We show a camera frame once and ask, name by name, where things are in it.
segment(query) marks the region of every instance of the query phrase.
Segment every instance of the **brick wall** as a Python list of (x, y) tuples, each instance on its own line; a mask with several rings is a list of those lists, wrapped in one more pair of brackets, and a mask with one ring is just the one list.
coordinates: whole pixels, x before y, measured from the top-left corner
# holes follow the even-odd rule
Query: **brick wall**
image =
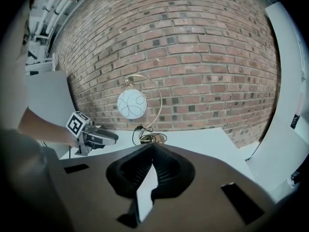
[(278, 67), (263, 0), (87, 0), (54, 45), (78, 108), (123, 130), (159, 108), (150, 82), (146, 115), (117, 111), (123, 77), (140, 73), (164, 96), (157, 130), (221, 127), (238, 146), (258, 140), (274, 106)]

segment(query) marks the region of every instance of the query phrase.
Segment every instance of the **person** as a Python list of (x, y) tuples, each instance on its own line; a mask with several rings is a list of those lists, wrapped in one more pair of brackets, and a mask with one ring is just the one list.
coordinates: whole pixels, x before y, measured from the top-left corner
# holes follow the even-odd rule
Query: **person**
[(45, 121), (28, 108), (25, 66), (28, 55), (29, 12), (33, 1), (25, 1), (0, 45), (0, 128), (18, 130), (43, 142), (77, 147), (77, 140), (69, 130)]

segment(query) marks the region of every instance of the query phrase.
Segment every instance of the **white sleeve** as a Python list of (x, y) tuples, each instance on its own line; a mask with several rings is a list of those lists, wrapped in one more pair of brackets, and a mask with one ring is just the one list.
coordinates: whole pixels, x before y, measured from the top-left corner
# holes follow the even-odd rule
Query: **white sleeve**
[(17, 129), (28, 107), (25, 66), (28, 56), (29, 0), (16, 14), (0, 45), (0, 125)]

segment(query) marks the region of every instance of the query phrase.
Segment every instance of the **lamp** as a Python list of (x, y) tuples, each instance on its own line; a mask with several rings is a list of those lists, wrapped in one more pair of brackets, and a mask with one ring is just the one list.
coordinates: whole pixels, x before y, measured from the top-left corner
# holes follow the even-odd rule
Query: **lamp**
[(157, 84), (148, 77), (140, 74), (131, 74), (124, 77), (125, 81), (123, 88), (129, 89), (125, 89), (118, 97), (117, 107), (120, 114), (127, 119), (136, 119), (142, 117), (147, 108), (146, 97), (139, 90), (135, 89), (134, 84), (129, 80), (130, 77), (140, 77), (147, 79), (148, 81), (153, 83), (160, 95), (160, 109), (153, 122), (151, 122), (146, 128), (143, 126), (136, 127), (134, 132), (136, 130), (141, 130), (139, 134), (141, 144), (149, 144), (155, 142), (164, 143), (167, 140), (166, 135), (162, 133), (153, 133), (153, 126), (159, 118), (162, 110), (162, 94)]

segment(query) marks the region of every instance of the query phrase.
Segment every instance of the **white pipe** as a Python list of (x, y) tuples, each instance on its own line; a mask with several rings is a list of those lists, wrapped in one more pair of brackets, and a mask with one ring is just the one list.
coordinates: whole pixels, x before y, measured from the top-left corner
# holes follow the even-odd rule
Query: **white pipe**
[(58, 17), (56, 18), (56, 20), (55, 20), (55, 22), (54, 22), (54, 24), (53, 24), (53, 26), (52, 26), (52, 29), (51, 29), (51, 31), (50, 31), (50, 33), (49, 33), (49, 38), (53, 35), (54, 30), (55, 30), (55, 28), (56, 28), (56, 26), (57, 26), (57, 23), (58, 23), (59, 19), (62, 17), (62, 15), (66, 12), (66, 10), (68, 9), (68, 7), (69, 7), (72, 3), (73, 3), (73, 2), (69, 0), (69, 1), (67, 2), (67, 4), (63, 7), (63, 9), (61, 10), (61, 12), (59, 13), (59, 15), (58, 15)]
[(37, 28), (37, 30), (35, 31), (36, 35), (40, 35), (44, 26), (44, 22), (47, 18), (48, 13), (52, 10), (53, 4), (54, 4), (55, 0), (49, 0), (47, 3), (47, 6), (45, 8), (45, 11), (43, 13), (43, 16), (41, 17), (39, 26)]
[(51, 32), (51, 29), (54, 25), (54, 22), (56, 20), (56, 18), (59, 16), (61, 10), (63, 9), (63, 7), (66, 5), (66, 3), (68, 2), (68, 0), (61, 0), (59, 5), (57, 6), (57, 8), (55, 9), (54, 11), (54, 14), (52, 16), (52, 18), (50, 19), (50, 22), (47, 26), (47, 29), (46, 29), (46, 34), (49, 34)]

